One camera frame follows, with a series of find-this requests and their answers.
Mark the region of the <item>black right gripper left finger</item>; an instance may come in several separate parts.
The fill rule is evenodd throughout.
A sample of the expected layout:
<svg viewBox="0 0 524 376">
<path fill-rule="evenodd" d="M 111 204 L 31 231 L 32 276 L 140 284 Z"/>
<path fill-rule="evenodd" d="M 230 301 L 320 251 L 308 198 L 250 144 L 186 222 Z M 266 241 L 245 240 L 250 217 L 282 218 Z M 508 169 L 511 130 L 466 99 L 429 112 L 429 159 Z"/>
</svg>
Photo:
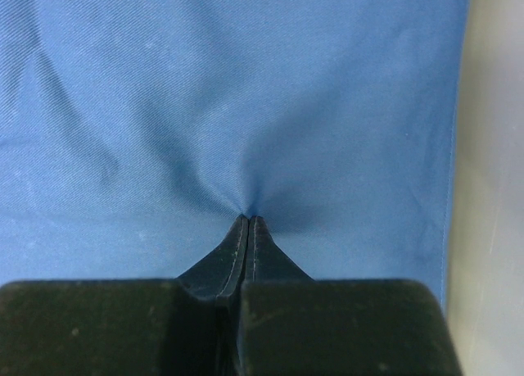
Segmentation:
<svg viewBox="0 0 524 376">
<path fill-rule="evenodd" d="M 1 289 L 4 375 L 239 375 L 248 219 L 175 279 L 33 280 Z"/>
</svg>

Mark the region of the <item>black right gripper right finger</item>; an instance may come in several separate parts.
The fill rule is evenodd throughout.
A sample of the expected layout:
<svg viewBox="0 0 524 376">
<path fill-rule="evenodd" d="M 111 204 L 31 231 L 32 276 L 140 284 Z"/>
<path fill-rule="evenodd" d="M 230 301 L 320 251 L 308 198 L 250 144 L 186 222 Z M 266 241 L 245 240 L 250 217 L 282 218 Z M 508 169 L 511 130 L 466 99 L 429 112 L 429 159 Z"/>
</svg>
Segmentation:
<svg viewBox="0 0 524 376">
<path fill-rule="evenodd" d="M 460 375 L 439 302 L 410 279 L 315 280 L 249 222 L 238 352 L 244 375 Z"/>
</svg>

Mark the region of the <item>blue surgical drape cloth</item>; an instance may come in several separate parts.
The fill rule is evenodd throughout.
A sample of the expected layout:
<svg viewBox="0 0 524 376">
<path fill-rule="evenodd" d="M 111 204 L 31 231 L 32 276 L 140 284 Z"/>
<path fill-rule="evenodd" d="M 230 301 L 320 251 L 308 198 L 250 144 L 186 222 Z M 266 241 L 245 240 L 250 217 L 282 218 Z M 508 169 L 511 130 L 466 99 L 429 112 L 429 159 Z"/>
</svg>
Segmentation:
<svg viewBox="0 0 524 376">
<path fill-rule="evenodd" d="M 1 280 L 173 277 L 238 215 L 446 296 L 469 0 L 1 0 Z"/>
</svg>

